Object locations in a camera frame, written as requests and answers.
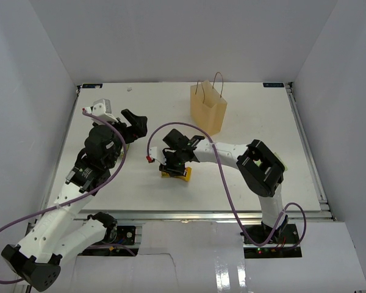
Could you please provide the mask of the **yellow M&M's bag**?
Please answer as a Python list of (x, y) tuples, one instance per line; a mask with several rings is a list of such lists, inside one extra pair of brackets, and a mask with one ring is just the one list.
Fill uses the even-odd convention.
[(191, 174), (192, 174), (192, 168), (191, 167), (186, 167), (184, 172), (183, 172), (183, 175), (170, 175), (167, 172), (161, 171), (161, 177), (162, 178), (177, 178), (177, 179), (181, 179), (185, 182), (190, 181)]

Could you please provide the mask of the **green Fox's candy bag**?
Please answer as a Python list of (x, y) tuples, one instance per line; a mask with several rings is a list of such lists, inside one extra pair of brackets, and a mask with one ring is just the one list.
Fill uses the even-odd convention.
[(124, 157), (124, 154), (127, 153), (128, 148), (129, 148), (129, 145), (128, 144), (126, 144), (125, 147), (122, 147), (121, 148), (121, 152), (120, 152), (119, 159), (122, 159)]

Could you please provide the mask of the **light green packet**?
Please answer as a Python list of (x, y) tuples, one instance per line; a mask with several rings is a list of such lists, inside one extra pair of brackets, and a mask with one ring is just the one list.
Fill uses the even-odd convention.
[(287, 164), (284, 162), (284, 160), (280, 157), (280, 155), (278, 153), (274, 153), (274, 155), (279, 159), (279, 161), (283, 164), (284, 166), (284, 171), (286, 172), (288, 170)]

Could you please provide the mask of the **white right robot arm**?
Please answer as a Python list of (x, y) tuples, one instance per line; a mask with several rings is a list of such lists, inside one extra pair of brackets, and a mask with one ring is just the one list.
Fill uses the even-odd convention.
[(288, 217), (281, 197), (281, 184), (285, 167), (274, 153), (260, 140), (246, 145), (214, 142), (204, 136), (191, 139), (177, 129), (172, 129), (164, 138), (167, 147), (162, 151), (151, 148), (151, 159), (160, 162), (159, 170), (170, 177), (189, 177), (187, 162), (215, 163), (218, 167), (237, 169), (246, 185), (259, 198), (262, 211), (261, 227), (265, 240), (257, 242), (243, 234), (252, 244), (262, 247), (269, 242), (278, 243), (285, 236)]

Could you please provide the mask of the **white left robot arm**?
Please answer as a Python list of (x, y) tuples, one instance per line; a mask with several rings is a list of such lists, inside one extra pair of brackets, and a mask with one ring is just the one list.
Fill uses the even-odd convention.
[(65, 178), (60, 193), (31, 231), (16, 245), (6, 245), (1, 253), (10, 268), (39, 292), (47, 290), (58, 278), (61, 264), (102, 242), (109, 244), (117, 236), (117, 221), (98, 212), (69, 235), (65, 234), (83, 207), (94, 199), (125, 160), (127, 145), (147, 135), (146, 116), (124, 109), (128, 121), (122, 123), (110, 114), (99, 114), (94, 106), (83, 109), (94, 119), (84, 147)]

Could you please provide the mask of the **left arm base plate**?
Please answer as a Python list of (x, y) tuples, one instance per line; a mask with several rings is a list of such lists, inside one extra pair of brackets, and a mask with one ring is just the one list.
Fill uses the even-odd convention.
[(100, 249), (107, 247), (116, 247), (118, 245), (134, 245), (135, 244), (135, 235), (136, 235), (136, 226), (121, 226), (118, 225), (115, 230), (110, 232), (110, 234), (106, 234), (104, 239), (101, 241), (95, 242), (91, 246), (87, 247), (87, 249)]

